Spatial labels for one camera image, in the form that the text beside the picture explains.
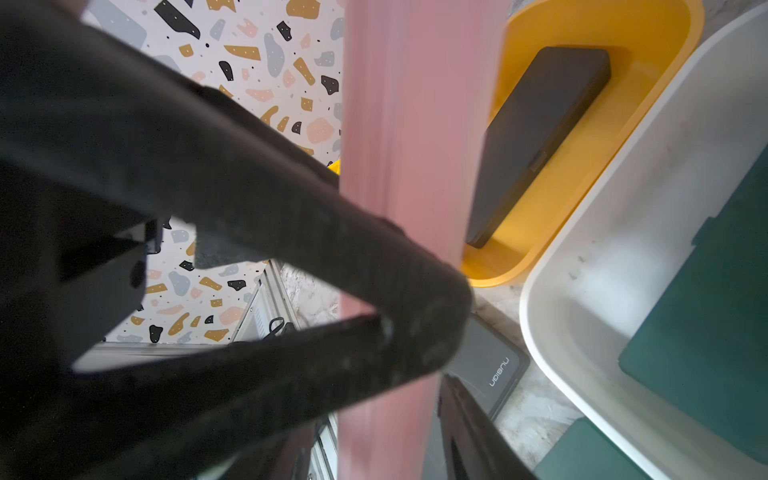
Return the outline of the black pencil case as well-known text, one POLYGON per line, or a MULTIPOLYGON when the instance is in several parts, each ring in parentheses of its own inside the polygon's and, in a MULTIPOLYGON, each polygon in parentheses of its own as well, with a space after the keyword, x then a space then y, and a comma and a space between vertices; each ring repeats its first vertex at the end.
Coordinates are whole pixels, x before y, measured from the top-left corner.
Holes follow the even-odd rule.
POLYGON ((611 78, 606 50, 541 49, 486 130, 465 237, 483 247, 611 78))

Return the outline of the pink pencil case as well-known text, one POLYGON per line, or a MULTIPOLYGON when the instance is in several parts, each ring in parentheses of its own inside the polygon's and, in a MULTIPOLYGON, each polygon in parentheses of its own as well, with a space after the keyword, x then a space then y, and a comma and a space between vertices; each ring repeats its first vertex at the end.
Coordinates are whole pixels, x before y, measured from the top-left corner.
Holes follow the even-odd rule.
MULTIPOLYGON (((341 193, 458 268, 510 1, 348 1, 341 193)), ((338 479, 421 479, 439 375, 338 415, 338 479)))

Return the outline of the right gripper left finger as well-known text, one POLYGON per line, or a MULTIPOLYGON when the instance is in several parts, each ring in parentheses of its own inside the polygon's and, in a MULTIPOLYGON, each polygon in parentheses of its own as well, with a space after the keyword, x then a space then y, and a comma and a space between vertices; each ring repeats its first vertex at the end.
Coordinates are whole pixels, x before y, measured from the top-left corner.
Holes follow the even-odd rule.
POLYGON ((471 305, 457 270, 344 200, 223 93, 55 1, 1 5, 1 475, 303 479, 325 414, 437 371, 471 305), (371 316, 144 365, 75 361, 142 302, 152 238, 199 266, 277 258, 371 316))

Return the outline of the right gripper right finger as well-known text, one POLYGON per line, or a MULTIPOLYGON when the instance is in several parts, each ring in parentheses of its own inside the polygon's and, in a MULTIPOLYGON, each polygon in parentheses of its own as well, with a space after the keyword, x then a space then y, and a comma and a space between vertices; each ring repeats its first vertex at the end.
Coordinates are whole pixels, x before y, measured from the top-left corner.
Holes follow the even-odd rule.
POLYGON ((458 377, 443 377, 438 417, 449 479, 536 479, 458 377))

